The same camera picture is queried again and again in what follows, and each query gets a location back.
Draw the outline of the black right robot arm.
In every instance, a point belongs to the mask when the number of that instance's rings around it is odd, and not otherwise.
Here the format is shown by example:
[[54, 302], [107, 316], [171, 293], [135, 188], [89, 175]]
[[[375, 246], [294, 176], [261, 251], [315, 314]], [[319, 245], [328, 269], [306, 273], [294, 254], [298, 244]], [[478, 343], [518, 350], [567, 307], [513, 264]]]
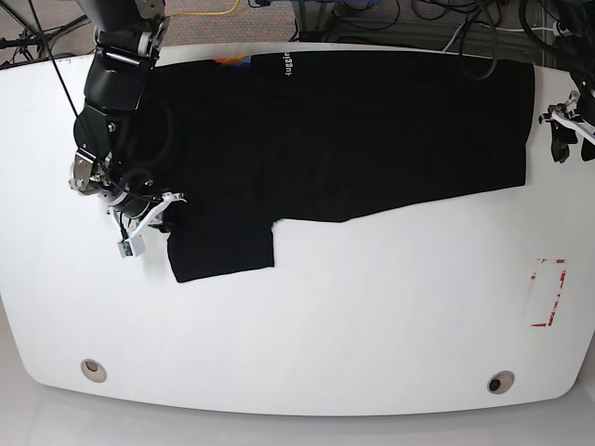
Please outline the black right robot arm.
[[[143, 230], [160, 229], [166, 208], [184, 199], [155, 183], [156, 169], [173, 147], [174, 119], [165, 101], [145, 92], [170, 18], [163, 1], [79, 5], [95, 27], [95, 53], [84, 108], [73, 125], [77, 150], [70, 186], [81, 195], [98, 195], [119, 231], [121, 256], [140, 256]], [[165, 117], [165, 140], [158, 149], [139, 142], [144, 134], [134, 118], [143, 101], [159, 107]]]

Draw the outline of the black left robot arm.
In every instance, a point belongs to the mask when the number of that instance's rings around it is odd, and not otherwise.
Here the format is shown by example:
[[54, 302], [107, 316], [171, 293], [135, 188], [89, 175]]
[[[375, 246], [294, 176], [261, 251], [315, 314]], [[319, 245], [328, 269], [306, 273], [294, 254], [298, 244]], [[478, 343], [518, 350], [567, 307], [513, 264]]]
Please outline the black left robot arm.
[[555, 25], [559, 42], [554, 57], [564, 64], [575, 82], [575, 90], [562, 103], [548, 106], [539, 117], [551, 130], [553, 161], [564, 163], [570, 147], [582, 143], [581, 158], [594, 159], [594, 3], [555, 1], [559, 20]]

